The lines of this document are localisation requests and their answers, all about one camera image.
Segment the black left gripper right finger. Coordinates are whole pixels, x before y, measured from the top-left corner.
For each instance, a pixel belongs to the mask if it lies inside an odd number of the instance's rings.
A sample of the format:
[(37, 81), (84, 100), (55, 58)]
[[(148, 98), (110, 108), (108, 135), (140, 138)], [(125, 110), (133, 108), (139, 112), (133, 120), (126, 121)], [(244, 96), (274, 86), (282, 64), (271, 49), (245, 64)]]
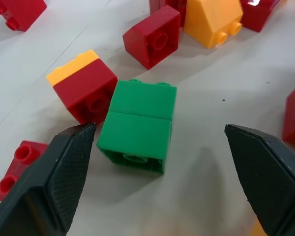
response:
[(295, 236), (295, 154), (282, 140), (234, 124), (225, 126), (244, 194), (268, 236)]

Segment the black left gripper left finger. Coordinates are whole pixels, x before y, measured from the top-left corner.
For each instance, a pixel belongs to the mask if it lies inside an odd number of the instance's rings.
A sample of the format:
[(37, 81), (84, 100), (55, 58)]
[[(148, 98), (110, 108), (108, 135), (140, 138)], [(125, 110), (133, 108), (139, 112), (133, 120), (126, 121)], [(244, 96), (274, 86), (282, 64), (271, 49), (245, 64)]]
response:
[(0, 236), (67, 235), (85, 185), (94, 123), (58, 133), (0, 203)]

